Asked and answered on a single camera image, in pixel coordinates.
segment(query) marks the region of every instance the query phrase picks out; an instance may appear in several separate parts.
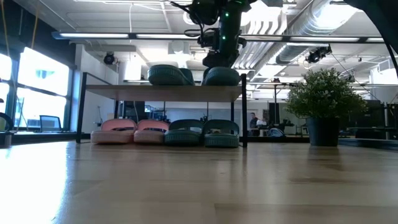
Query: shelf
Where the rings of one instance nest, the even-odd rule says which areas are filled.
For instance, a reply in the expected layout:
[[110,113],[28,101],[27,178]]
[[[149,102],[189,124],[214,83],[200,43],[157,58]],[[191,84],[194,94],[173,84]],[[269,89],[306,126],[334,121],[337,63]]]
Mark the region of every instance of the shelf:
[[119,101],[234,102],[241,86],[87,85],[86,90]]

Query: exposed ductwork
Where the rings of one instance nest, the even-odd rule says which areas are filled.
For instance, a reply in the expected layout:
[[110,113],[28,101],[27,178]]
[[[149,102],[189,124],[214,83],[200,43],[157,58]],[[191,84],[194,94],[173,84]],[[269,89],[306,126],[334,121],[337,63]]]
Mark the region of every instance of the exposed ductwork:
[[[297,21],[289,27],[286,35],[330,35],[350,19],[357,9],[331,0],[314,0]],[[288,65],[296,61],[312,47],[302,44],[274,44],[273,48],[256,66],[257,71],[268,64]]]
[[[287,27],[287,16],[280,7],[268,7],[262,1],[252,3],[250,26],[247,34],[282,34]],[[235,69],[253,69],[255,64],[264,55],[272,43],[250,42],[240,52],[235,61]]]

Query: floor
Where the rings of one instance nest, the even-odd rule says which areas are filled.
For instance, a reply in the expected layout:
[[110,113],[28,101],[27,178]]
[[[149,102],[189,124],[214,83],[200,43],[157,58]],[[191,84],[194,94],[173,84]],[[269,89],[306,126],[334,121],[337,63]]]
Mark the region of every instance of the floor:
[[398,153],[249,149],[0,149],[0,223],[398,223]]

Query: ceiling light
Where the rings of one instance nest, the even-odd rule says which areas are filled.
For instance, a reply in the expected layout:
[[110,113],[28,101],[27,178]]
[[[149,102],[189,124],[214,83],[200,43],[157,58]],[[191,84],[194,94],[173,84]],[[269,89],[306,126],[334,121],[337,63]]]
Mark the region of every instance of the ceiling light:
[[196,40],[197,38],[188,37],[185,34],[137,34],[137,39]]
[[277,36],[277,35],[247,35],[247,34],[243,34],[240,36],[245,38],[247,41],[263,40],[263,41],[272,42],[272,41],[281,41],[282,40],[282,37]]
[[359,37],[291,37],[291,41],[297,42],[357,42]]
[[[137,3],[137,4],[159,4],[160,1],[145,1],[145,0],[74,0],[75,2],[99,2],[99,3],[118,3],[118,4],[132,4],[132,3]],[[177,0],[175,1],[177,3],[182,3],[182,4],[189,4],[191,3],[191,0]]]
[[329,47],[329,44],[312,44],[312,43],[286,43],[288,46],[295,47]]
[[128,39],[128,34],[91,34],[91,33],[61,33],[59,34],[61,37],[64,38],[71,38],[71,39],[79,39],[79,38],[93,38],[93,39]]
[[380,37],[371,37],[366,40],[366,42],[380,42],[384,43],[384,39]]

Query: silver air duct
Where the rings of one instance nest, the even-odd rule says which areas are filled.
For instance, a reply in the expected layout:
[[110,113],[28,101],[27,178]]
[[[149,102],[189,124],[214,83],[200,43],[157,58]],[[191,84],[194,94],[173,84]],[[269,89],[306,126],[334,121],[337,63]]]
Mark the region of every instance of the silver air duct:
[[[297,21],[286,30],[286,35],[330,35],[350,19],[357,9],[330,4],[331,0],[314,0]],[[298,44],[275,44],[259,65],[259,71],[265,64],[288,65],[307,53],[308,46]]]

